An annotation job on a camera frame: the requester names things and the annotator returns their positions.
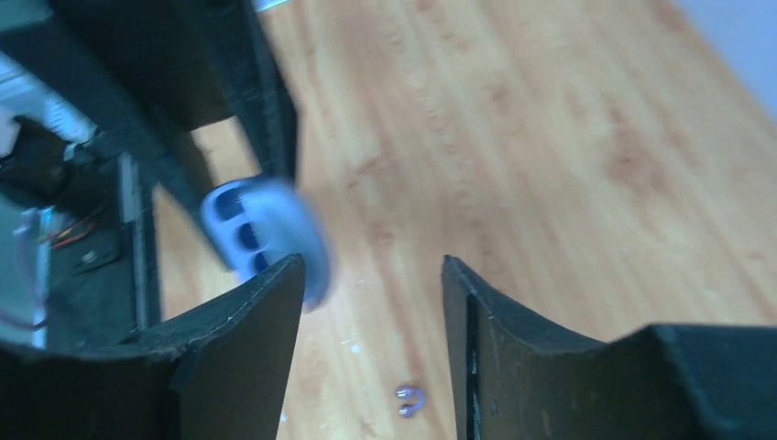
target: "wooden table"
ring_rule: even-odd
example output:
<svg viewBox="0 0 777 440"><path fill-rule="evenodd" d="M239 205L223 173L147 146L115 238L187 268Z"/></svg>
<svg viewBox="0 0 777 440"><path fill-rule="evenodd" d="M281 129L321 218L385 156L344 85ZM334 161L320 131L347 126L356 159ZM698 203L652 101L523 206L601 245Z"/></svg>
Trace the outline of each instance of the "wooden table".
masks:
<svg viewBox="0 0 777 440"><path fill-rule="evenodd" d="M279 439L452 439L444 254L560 324L777 321L777 129L662 0L291 0L263 17L338 257ZM233 121L220 182L256 172ZM164 195L168 317L231 288ZM394 388L428 406L402 420Z"/></svg>

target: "white plastic part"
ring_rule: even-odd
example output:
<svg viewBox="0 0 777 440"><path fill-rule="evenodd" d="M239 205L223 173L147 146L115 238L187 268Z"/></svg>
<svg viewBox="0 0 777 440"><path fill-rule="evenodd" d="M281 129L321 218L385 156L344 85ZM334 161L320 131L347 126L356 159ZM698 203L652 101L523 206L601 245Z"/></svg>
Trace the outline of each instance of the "white plastic part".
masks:
<svg viewBox="0 0 777 440"><path fill-rule="evenodd" d="M333 264L321 223L291 185L263 176L231 181L205 197L201 216L240 282L299 253L305 260L305 309L322 305Z"/></svg>

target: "wood grain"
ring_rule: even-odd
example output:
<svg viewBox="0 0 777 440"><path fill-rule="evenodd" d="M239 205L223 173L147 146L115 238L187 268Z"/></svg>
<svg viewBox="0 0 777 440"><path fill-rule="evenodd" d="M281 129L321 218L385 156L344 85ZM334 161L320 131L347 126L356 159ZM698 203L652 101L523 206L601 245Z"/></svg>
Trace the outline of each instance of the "wood grain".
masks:
<svg viewBox="0 0 777 440"><path fill-rule="evenodd" d="M452 439L440 268L560 324L777 322L777 130L666 1L291 0L263 17L338 257L279 439ZM217 179L255 172L234 121ZM167 316L234 285L158 202ZM401 383L428 406L396 415Z"/></svg>

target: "blue plastic part with holes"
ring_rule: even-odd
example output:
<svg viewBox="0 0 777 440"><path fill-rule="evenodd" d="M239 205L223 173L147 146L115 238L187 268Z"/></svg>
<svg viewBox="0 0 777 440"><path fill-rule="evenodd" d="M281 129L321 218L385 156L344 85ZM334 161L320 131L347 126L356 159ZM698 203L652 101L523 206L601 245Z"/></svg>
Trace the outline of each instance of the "blue plastic part with holes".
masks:
<svg viewBox="0 0 777 440"><path fill-rule="evenodd" d="M304 308L324 303L333 264L323 228L291 185L264 176L230 181L205 197L200 214L240 282L299 253L305 260Z"/></svg>

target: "wooden tabletop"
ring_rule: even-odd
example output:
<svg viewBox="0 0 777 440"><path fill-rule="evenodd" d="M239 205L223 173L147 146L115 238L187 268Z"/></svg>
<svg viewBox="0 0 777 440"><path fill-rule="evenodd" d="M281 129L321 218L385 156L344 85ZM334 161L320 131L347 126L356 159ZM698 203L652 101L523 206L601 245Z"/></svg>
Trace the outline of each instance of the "wooden tabletop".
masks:
<svg viewBox="0 0 777 440"><path fill-rule="evenodd" d="M663 0L291 0L262 17L338 258L279 439L452 439L440 270L606 340L777 322L777 129ZM234 121L197 133L256 172ZM235 285L159 196L168 317ZM426 389L397 416L395 387Z"/></svg>

